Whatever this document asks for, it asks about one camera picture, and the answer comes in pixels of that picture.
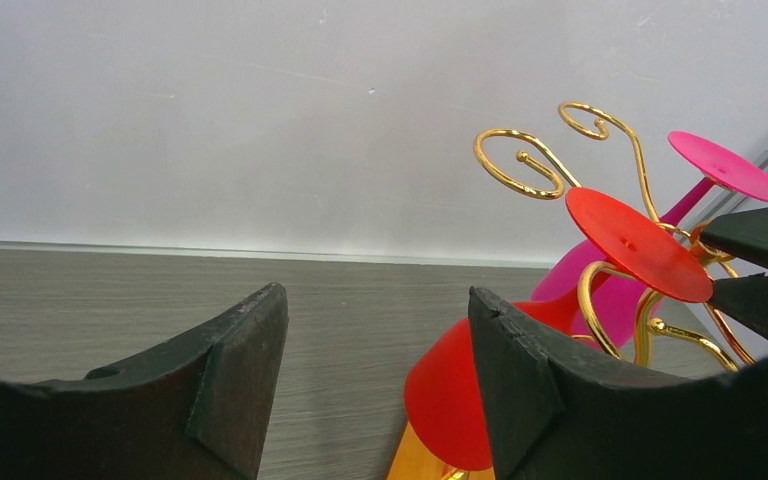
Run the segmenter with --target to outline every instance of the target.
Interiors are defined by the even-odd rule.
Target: pink stem
[[[695,187],[691,188],[690,191],[687,192],[687,194],[685,194],[684,197],[682,197],[681,200],[679,200],[678,203],[676,203],[669,212],[665,213],[664,216],[661,217],[661,221],[664,223],[669,223],[670,225],[678,226],[678,223],[684,218],[685,215],[687,215],[687,212],[693,209],[693,207],[699,203],[699,200],[702,200],[702,197],[704,197],[705,194],[708,193],[708,191],[711,190],[711,187],[714,185],[716,184],[712,182],[710,178],[702,177],[702,180],[700,180]]]

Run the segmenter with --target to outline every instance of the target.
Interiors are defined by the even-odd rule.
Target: wood grain surface
[[[405,375],[466,314],[469,287],[520,300],[544,273],[0,250],[0,378],[82,378],[277,281],[290,329],[260,478],[382,480],[404,427]],[[681,304],[661,313],[702,331]],[[670,373],[719,371],[676,340],[656,339],[654,354]]]

